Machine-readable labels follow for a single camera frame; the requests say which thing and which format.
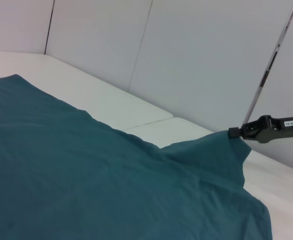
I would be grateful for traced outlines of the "teal blue shirt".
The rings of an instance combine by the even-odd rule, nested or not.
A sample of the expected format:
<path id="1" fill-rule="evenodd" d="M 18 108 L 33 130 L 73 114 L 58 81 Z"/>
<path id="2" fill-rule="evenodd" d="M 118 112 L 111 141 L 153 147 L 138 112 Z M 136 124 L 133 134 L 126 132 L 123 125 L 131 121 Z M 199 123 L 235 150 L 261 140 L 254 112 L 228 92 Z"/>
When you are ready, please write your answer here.
<path id="1" fill-rule="evenodd" d="M 227 131 L 159 148 L 0 78 L 0 240 L 273 240 Z"/>

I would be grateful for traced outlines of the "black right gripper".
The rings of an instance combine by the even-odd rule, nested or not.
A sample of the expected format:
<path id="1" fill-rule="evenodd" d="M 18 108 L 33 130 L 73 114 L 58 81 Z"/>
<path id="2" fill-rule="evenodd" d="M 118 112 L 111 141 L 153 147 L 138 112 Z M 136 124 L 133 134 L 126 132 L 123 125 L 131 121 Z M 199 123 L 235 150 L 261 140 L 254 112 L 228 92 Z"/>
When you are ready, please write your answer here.
<path id="1" fill-rule="evenodd" d="M 265 115 L 266 127 L 264 127 L 264 116 L 255 121 L 244 123 L 241 127 L 228 129 L 229 138 L 241 138 L 248 141 L 258 141 L 255 135 L 244 133 L 258 133 L 261 144 L 269 143 L 276 139 L 293 138 L 293 117 L 273 118 Z"/>

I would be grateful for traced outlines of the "silver metal pole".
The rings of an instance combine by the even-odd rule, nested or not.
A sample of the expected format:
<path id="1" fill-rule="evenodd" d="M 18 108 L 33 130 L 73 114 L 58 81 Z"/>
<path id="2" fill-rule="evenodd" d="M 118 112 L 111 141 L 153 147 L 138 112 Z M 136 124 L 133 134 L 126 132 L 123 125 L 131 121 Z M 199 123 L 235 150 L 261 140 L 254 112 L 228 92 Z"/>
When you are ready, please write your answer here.
<path id="1" fill-rule="evenodd" d="M 263 87 L 264 87 L 264 85 L 265 85 L 265 83 L 266 83 L 266 81 L 268 79 L 268 76 L 269 76 L 269 74 L 271 72 L 271 69 L 272 69 L 272 66 L 274 64 L 274 61 L 275 61 L 275 59 L 276 59 L 276 57 L 277 57 L 277 55 L 278 55 L 278 53 L 280 51 L 280 48 L 281 48 L 281 46 L 283 44 L 283 41 L 284 41 L 285 37 L 286 37 L 286 34 L 288 32 L 288 29 L 290 27 L 292 19 L 293 19 L 293 5 L 292 5 L 292 8 L 291 8 L 291 10 L 289 12 L 288 18 L 285 21 L 284 26 L 283 26 L 283 28 L 282 28 L 282 30 L 280 32 L 280 35 L 278 37 L 278 40 L 277 40 L 276 45 L 274 47 L 274 50 L 272 51 L 271 57 L 270 57 L 267 65 L 266 65 L 266 68 L 264 70 L 263 76 L 262 76 L 262 78 L 261 78 L 261 80 L 260 80 L 260 82 L 258 84 L 257 90 L 256 90 L 256 92 L 255 92 L 255 94 L 253 96 L 253 99 L 251 101 L 249 109 L 248 109 L 248 111 L 247 111 L 247 113 L 245 115 L 245 118 L 243 120 L 243 124 L 247 124 L 249 122 L 251 116 L 252 116 L 254 108 L 255 108 L 255 106 L 256 106 L 256 104 L 258 102 L 258 99 L 259 99 L 259 97 L 261 95 L 261 92 L 263 90 Z"/>

